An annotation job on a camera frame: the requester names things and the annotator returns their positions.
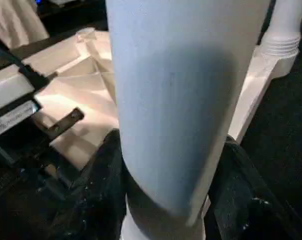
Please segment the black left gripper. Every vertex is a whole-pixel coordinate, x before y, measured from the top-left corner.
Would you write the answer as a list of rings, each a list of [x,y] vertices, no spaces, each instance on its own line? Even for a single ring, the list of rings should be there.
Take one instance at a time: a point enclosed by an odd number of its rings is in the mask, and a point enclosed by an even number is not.
[[[8,195],[29,201],[78,199],[84,186],[82,174],[52,142],[84,116],[76,107],[49,127],[34,116],[14,126],[0,122],[0,199]]]

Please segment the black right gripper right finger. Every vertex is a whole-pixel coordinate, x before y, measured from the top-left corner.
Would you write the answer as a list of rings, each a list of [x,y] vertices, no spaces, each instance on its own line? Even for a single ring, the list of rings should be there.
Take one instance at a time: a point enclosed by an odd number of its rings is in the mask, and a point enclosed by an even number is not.
[[[209,240],[302,240],[302,218],[269,188],[231,136],[208,192]]]

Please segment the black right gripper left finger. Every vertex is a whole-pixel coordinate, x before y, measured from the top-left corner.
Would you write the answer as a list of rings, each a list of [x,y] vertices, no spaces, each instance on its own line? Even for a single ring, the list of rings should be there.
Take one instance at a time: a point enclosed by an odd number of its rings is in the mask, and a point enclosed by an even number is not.
[[[43,229],[30,227],[28,240],[118,240],[127,214],[127,170],[120,132],[112,129],[82,169],[49,152],[26,168]]]

